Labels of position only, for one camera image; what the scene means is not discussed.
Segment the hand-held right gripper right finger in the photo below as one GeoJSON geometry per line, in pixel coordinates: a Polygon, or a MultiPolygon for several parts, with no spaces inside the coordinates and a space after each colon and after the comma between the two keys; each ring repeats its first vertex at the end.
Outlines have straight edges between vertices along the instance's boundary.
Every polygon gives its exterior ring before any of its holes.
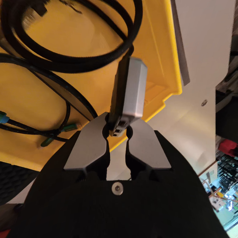
{"type": "Polygon", "coordinates": [[[153,128],[138,119],[127,128],[126,165],[132,170],[136,166],[155,170],[171,169],[171,164],[153,128]]]}

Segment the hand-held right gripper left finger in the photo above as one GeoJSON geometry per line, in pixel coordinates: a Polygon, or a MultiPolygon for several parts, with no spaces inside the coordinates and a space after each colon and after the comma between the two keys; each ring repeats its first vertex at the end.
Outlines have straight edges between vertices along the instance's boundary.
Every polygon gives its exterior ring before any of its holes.
{"type": "Polygon", "coordinates": [[[108,114],[104,112],[82,128],[64,170],[86,170],[109,151],[108,114]]]}

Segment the silver adapter with black cable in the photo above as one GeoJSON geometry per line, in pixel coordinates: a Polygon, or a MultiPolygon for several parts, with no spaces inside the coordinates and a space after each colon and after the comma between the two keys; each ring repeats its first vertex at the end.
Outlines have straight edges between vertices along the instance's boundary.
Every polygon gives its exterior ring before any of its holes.
{"type": "MultiPolygon", "coordinates": [[[[119,137],[133,122],[143,116],[147,67],[139,58],[132,57],[134,52],[133,42],[139,32],[143,6],[141,0],[134,0],[135,17],[131,16],[116,0],[102,0],[103,3],[113,8],[124,20],[127,26],[127,35],[105,14],[97,5],[89,0],[73,0],[91,10],[99,16],[123,41],[115,50],[89,57],[73,57],[62,55],[35,42],[23,28],[23,20],[28,8],[33,9],[40,17],[47,13],[46,5],[49,0],[3,0],[0,6],[0,20],[2,33],[11,47],[30,64],[58,73],[87,73],[100,69],[126,53],[118,64],[114,81],[111,107],[108,119],[109,131],[112,137],[119,137]]],[[[66,102],[66,116],[59,129],[45,132],[36,132],[26,125],[9,123],[24,130],[9,130],[22,134],[43,135],[57,141],[66,142],[67,139],[58,137],[63,125],[68,122],[71,105],[66,102]]]]}

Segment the yellow plastic bin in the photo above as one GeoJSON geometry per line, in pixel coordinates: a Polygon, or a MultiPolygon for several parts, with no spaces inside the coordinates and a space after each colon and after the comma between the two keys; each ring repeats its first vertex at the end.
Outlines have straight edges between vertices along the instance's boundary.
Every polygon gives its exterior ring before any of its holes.
{"type": "MultiPolygon", "coordinates": [[[[120,37],[88,8],[74,3],[76,13],[57,0],[47,5],[44,17],[35,16],[27,34],[43,47],[59,54],[87,57],[108,53],[122,43],[120,37]]],[[[133,57],[148,68],[144,113],[146,122],[165,107],[165,100],[182,93],[177,45],[170,0],[143,0],[143,20],[133,43],[133,57]]],[[[108,112],[114,78],[122,57],[96,71],[82,74],[55,72],[76,88],[98,115],[108,112]]],[[[0,110],[12,120],[36,129],[57,128],[66,113],[65,101],[27,69],[0,64],[0,110]]],[[[40,171],[63,145],[45,138],[0,130],[0,161],[40,171]]]]}

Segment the red bag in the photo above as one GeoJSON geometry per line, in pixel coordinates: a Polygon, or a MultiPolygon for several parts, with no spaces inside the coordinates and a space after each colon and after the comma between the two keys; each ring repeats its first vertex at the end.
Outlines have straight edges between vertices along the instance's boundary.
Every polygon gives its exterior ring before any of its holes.
{"type": "Polygon", "coordinates": [[[238,157],[238,144],[234,141],[228,139],[223,140],[219,144],[218,150],[226,155],[238,157]]]}

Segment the black quilted pad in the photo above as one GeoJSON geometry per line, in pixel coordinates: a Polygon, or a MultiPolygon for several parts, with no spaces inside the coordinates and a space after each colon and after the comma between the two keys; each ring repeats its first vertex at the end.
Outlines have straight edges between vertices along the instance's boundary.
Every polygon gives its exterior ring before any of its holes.
{"type": "Polygon", "coordinates": [[[0,162],[0,205],[4,205],[26,188],[39,171],[0,162]]]}

